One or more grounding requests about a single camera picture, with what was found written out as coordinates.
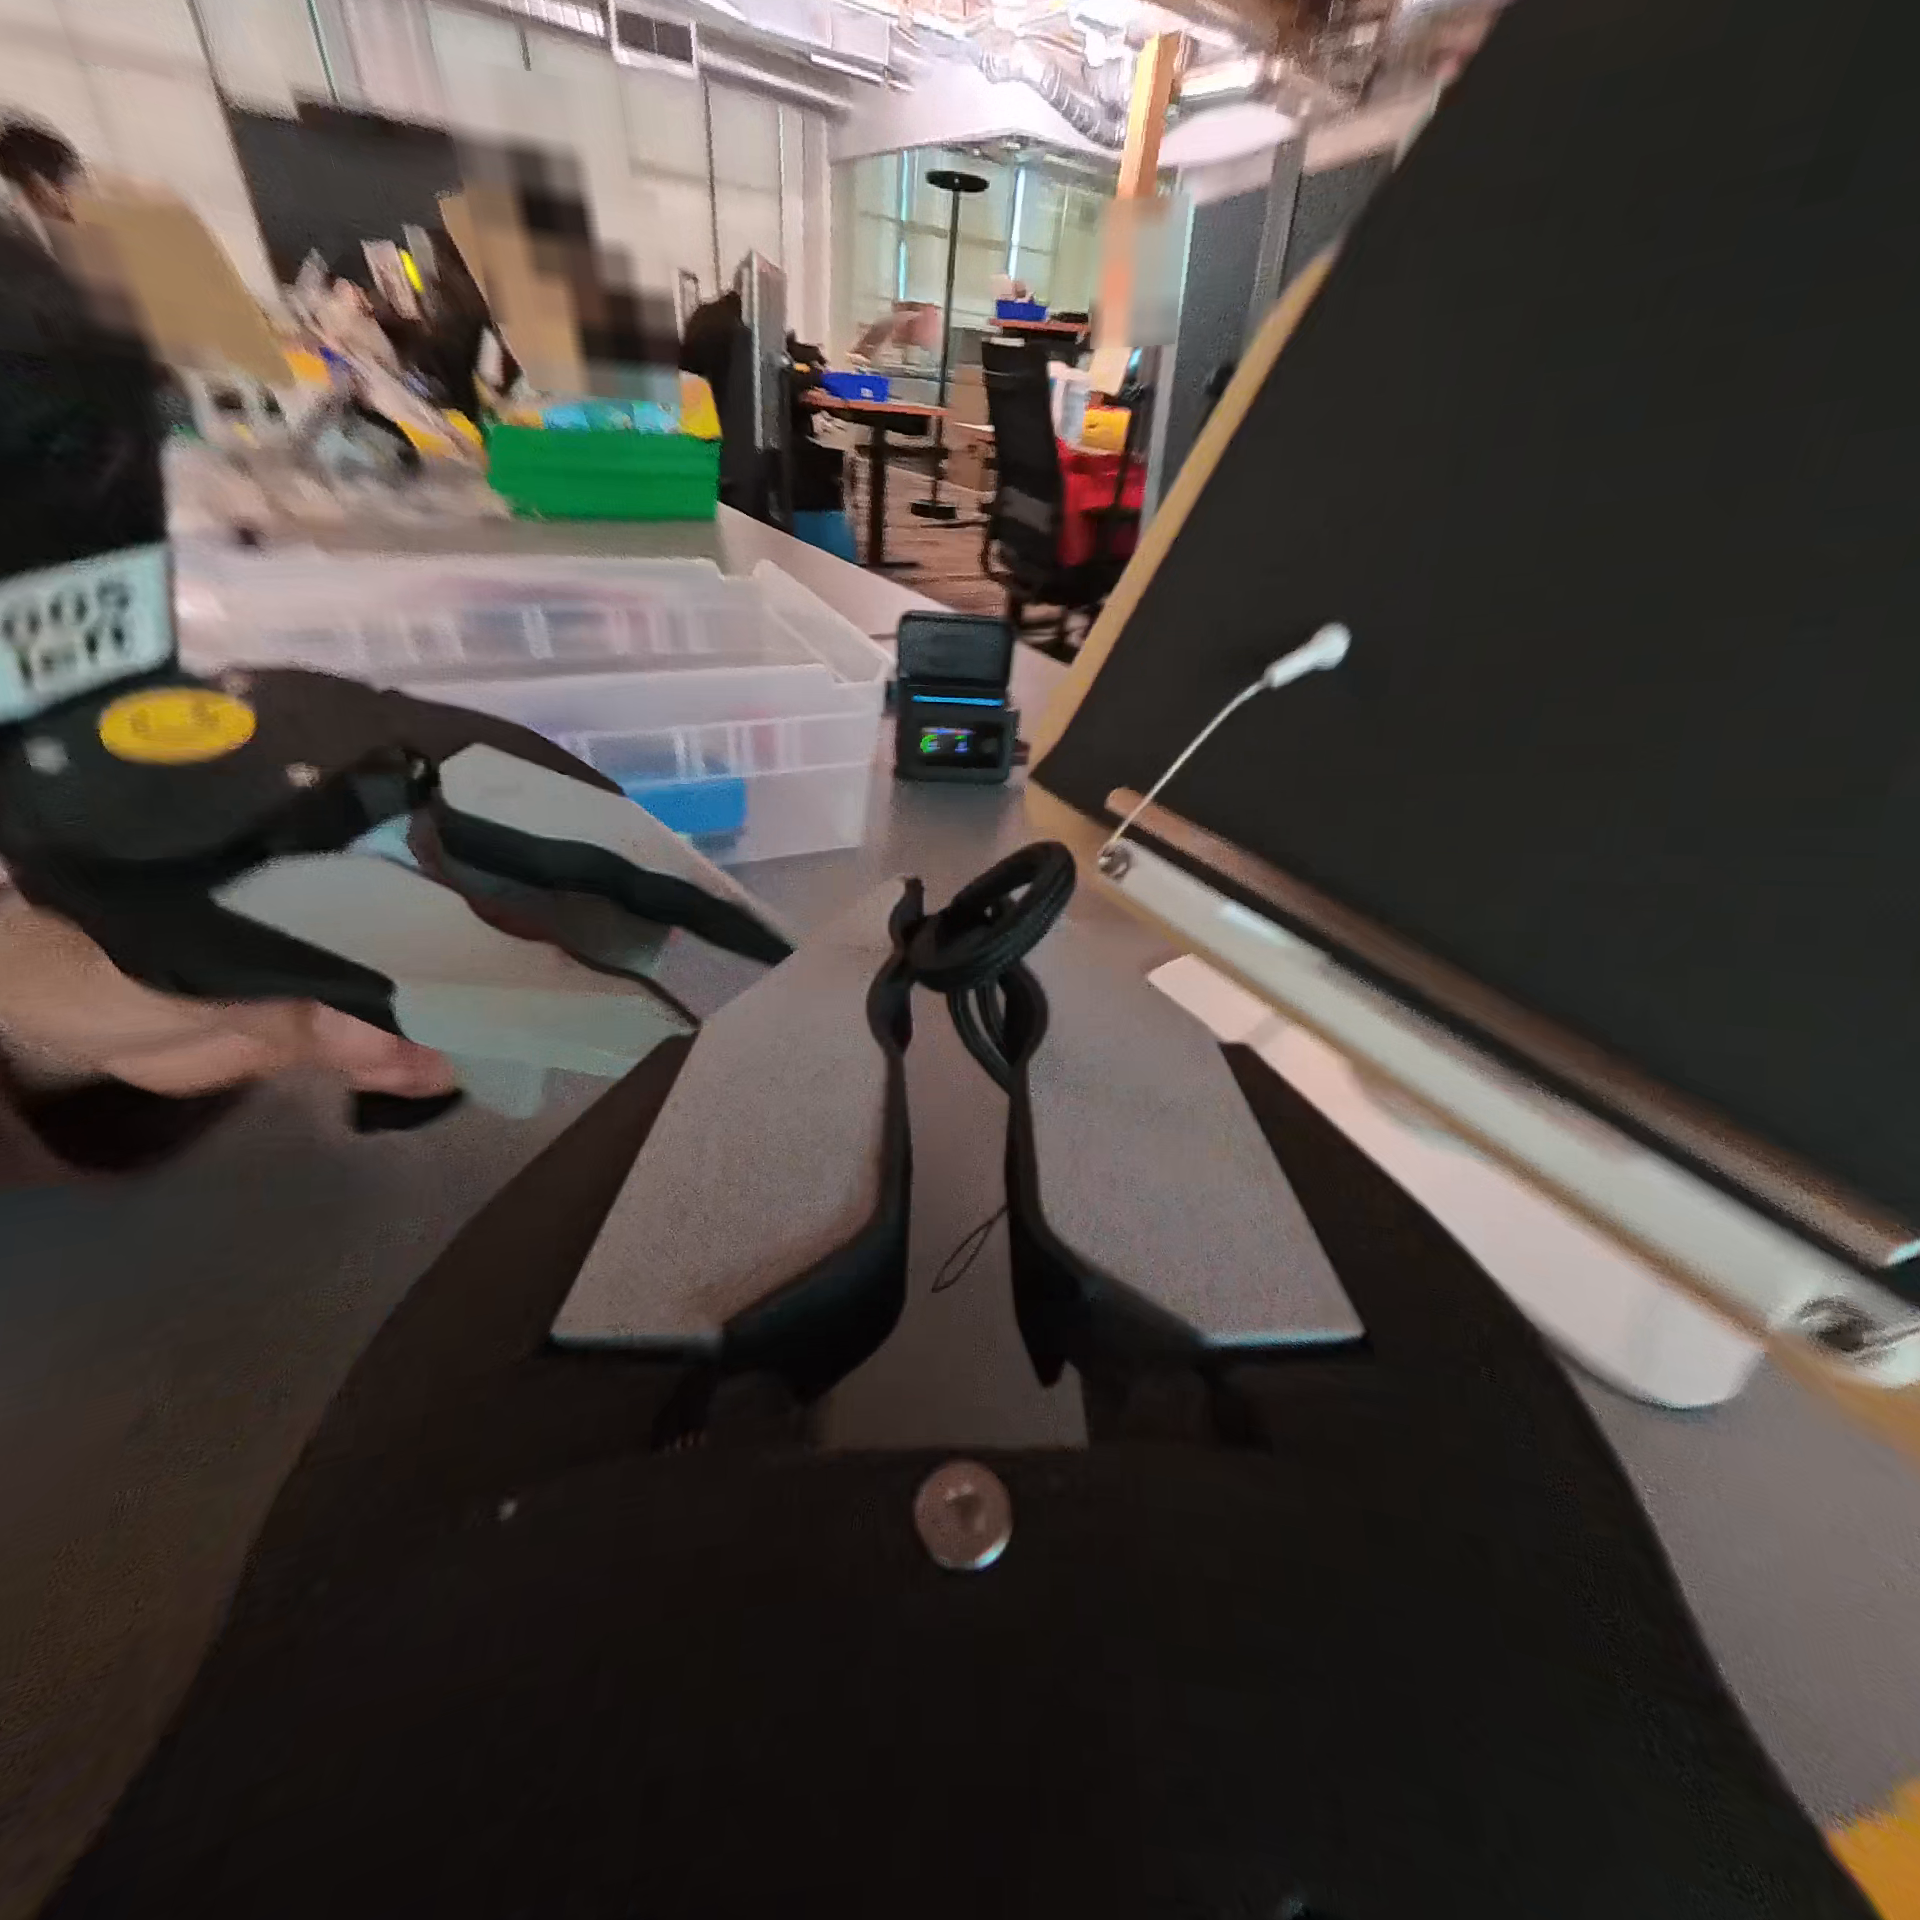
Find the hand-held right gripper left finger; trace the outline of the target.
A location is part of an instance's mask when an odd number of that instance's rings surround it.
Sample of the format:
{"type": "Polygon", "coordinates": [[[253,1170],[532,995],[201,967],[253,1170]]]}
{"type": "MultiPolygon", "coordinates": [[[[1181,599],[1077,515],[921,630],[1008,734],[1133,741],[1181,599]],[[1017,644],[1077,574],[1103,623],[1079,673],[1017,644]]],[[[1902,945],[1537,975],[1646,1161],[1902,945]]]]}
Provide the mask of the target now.
{"type": "Polygon", "coordinates": [[[909,933],[877,885],[694,1041],[554,1347],[765,1373],[818,1401],[909,1294],[909,933]]]}

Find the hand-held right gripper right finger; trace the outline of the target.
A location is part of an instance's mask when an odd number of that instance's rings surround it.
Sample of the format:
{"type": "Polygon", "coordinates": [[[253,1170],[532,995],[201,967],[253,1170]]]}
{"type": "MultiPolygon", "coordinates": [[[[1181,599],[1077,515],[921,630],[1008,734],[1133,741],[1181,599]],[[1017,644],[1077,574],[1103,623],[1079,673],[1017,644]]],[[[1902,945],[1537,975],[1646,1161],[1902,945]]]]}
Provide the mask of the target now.
{"type": "Polygon", "coordinates": [[[1079,918],[1008,983],[1012,1309],[1039,1382],[1365,1342],[1225,1041],[1079,918]]]}

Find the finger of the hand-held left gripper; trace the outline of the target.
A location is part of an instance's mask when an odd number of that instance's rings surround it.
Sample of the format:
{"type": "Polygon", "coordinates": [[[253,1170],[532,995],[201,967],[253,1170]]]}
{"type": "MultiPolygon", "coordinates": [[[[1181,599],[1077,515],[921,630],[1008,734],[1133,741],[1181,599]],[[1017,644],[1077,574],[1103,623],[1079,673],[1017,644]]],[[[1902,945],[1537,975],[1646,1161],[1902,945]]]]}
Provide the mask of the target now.
{"type": "Polygon", "coordinates": [[[375,973],[402,1041],[439,1053],[455,1083],[511,1117],[532,1117],[554,1076],[621,1078],[696,1034],[654,983],[488,924],[453,885],[369,849],[273,854],[217,885],[217,901],[375,973]]]}
{"type": "Polygon", "coordinates": [[[754,967],[790,958],[790,933],[621,787],[476,741],[439,757],[429,823],[453,867],[584,894],[754,967]]]}

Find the clear plastic bin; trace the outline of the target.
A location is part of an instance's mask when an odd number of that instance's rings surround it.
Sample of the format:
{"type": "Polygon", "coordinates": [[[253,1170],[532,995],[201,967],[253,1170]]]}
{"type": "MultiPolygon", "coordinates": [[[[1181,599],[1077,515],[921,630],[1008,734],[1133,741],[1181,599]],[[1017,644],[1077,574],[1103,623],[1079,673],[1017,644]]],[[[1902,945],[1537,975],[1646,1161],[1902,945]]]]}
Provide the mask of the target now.
{"type": "Polygon", "coordinates": [[[894,653],[781,564],[494,553],[178,561],[197,667],[318,667],[543,731],[617,787],[743,777],[735,845],[871,839],[894,653]]]}

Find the yellow plastic bin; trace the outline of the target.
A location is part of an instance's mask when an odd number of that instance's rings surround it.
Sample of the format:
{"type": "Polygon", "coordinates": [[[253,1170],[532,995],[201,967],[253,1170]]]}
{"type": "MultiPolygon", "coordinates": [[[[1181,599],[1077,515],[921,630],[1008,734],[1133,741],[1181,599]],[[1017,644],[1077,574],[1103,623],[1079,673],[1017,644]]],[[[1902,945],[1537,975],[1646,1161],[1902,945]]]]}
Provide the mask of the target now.
{"type": "Polygon", "coordinates": [[[1830,1834],[1837,1862],[1858,1879],[1879,1920],[1920,1913],[1920,1801],[1861,1810],[1830,1834]]]}

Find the blue foam block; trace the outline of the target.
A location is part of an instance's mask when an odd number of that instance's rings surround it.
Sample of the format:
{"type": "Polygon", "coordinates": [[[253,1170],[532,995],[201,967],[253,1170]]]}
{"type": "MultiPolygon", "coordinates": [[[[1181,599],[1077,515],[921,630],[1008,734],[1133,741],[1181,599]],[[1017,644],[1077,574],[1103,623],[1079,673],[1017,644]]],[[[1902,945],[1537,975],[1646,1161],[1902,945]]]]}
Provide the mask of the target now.
{"type": "Polygon", "coordinates": [[[630,783],[621,787],[646,814],[696,839],[735,845],[748,830],[748,783],[743,777],[672,777],[672,783],[630,783]]]}

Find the green plastic bin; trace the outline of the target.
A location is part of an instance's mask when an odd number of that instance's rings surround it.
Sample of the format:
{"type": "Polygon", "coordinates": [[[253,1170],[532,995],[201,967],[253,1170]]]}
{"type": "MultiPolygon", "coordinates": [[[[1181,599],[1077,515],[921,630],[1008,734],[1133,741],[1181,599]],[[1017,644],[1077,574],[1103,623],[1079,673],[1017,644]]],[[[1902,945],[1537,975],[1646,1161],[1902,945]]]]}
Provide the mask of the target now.
{"type": "Polygon", "coordinates": [[[642,428],[488,428],[488,482],[514,519],[713,519],[722,439],[642,428]]]}

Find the black charger with display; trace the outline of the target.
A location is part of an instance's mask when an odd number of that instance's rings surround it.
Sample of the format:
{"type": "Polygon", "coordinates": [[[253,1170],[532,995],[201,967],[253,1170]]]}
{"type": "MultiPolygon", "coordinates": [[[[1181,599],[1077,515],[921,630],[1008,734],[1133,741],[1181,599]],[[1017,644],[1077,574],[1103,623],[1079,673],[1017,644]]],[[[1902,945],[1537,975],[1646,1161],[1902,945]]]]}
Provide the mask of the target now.
{"type": "Polygon", "coordinates": [[[895,783],[1012,783],[1024,711],[1012,705],[1017,633],[983,609],[895,619],[895,783]]]}

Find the wooden desk with black legs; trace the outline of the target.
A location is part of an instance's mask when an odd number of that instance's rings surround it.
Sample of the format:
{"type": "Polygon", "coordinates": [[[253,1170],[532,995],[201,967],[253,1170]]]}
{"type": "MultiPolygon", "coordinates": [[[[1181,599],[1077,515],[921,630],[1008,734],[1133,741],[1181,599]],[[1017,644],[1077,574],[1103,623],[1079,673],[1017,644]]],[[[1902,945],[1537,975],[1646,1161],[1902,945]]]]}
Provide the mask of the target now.
{"type": "Polygon", "coordinates": [[[802,398],[818,417],[853,420],[858,447],[862,447],[862,476],[871,476],[871,515],[862,515],[862,564],[879,574],[904,574],[917,570],[917,561],[894,553],[894,449],[895,447],[932,447],[932,461],[944,470],[944,428],[948,428],[948,403],[925,403],[925,398],[846,398],[831,387],[807,387],[802,398]]]}

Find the black office chair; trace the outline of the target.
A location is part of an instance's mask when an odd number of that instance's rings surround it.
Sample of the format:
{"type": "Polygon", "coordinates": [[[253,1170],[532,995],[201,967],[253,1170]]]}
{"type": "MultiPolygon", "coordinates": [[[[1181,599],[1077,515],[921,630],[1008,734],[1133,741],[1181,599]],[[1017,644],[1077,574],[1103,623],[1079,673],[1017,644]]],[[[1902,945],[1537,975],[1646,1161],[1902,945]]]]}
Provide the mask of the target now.
{"type": "Polygon", "coordinates": [[[983,395],[994,428],[994,498],[983,509],[983,574],[1008,593],[1008,623],[1048,658],[1077,658],[1124,564],[1057,564],[1061,470],[1048,355],[983,337],[983,395]]]}

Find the red storage bins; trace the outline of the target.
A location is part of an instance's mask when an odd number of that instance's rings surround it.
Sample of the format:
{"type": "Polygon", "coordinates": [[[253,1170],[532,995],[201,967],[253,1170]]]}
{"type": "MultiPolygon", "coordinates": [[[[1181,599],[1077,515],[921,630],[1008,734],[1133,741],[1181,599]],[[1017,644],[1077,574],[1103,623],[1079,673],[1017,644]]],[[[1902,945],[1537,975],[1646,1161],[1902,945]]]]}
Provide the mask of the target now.
{"type": "Polygon", "coordinates": [[[1124,564],[1141,527],[1141,458],[1057,439],[1057,564],[1124,564]]]}

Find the bright paned window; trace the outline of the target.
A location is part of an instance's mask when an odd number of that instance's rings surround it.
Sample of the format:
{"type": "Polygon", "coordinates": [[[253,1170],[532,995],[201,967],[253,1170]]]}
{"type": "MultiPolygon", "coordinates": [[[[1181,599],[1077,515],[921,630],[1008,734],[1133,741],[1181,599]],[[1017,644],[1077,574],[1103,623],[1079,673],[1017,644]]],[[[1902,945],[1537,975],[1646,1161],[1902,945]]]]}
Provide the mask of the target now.
{"type": "Polygon", "coordinates": [[[1100,292],[1114,166],[1057,149],[894,149],[831,166],[831,343],[853,349],[895,303],[990,325],[1000,281],[1048,314],[1100,292]]]}

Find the black wood-edged display panel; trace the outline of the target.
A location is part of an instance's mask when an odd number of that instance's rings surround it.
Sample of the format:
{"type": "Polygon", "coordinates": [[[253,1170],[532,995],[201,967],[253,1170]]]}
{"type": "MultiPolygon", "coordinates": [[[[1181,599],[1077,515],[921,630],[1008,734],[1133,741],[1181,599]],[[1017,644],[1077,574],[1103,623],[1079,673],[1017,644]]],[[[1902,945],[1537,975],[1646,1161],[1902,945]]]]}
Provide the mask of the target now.
{"type": "Polygon", "coordinates": [[[1032,734],[1914,1222],[1914,7],[1508,7],[1032,734]]]}

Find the silver air duct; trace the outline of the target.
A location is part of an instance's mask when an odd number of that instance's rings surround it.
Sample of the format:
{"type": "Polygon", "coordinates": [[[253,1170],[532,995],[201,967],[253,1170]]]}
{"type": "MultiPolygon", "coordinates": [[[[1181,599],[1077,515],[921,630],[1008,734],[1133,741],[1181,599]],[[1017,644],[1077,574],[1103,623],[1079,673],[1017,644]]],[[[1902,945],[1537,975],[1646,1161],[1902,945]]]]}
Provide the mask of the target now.
{"type": "Polygon", "coordinates": [[[952,39],[983,81],[1026,85],[1077,139],[1118,155],[1133,123],[1137,43],[1118,26],[1053,13],[1039,25],[978,25],[952,39]]]}

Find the wooden post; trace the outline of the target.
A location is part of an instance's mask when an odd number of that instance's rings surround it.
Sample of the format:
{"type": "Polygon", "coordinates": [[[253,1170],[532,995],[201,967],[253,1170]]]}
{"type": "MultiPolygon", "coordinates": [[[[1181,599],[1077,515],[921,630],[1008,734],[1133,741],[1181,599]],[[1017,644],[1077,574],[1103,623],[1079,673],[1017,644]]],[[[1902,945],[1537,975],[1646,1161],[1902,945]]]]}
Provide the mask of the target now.
{"type": "Polygon", "coordinates": [[[1137,43],[1114,199],[1162,193],[1162,143],[1166,143],[1180,76],[1181,76],[1181,34],[1153,34],[1137,43]]]}

